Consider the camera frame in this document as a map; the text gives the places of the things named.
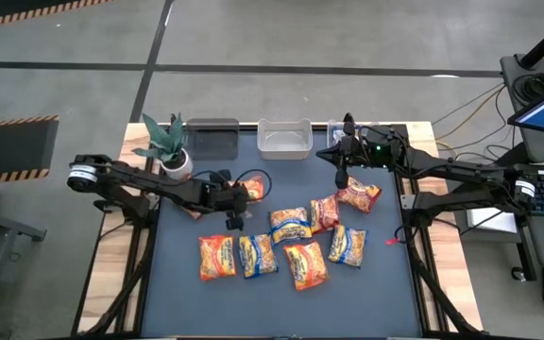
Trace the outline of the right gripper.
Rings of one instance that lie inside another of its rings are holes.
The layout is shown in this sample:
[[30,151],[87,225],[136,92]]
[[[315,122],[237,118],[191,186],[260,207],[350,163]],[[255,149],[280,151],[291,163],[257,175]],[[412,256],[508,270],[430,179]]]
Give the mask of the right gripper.
[[344,115],[341,123],[335,122],[328,125],[328,147],[318,150],[315,155],[336,168],[335,185],[339,190],[346,189],[349,182],[349,174],[345,158],[352,154],[361,166],[369,166],[369,159],[365,146],[355,137],[355,121],[351,113]]

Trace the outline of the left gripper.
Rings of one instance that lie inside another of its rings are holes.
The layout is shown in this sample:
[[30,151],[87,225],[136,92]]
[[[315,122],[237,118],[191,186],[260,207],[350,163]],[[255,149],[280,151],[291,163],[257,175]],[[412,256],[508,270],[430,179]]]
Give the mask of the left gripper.
[[[229,184],[231,173],[228,169],[222,169],[215,172],[216,181],[221,184]],[[228,209],[226,202],[226,186],[201,184],[198,193],[199,197],[195,208],[198,212],[225,212]],[[227,211],[226,228],[228,230],[244,229],[244,210]]]

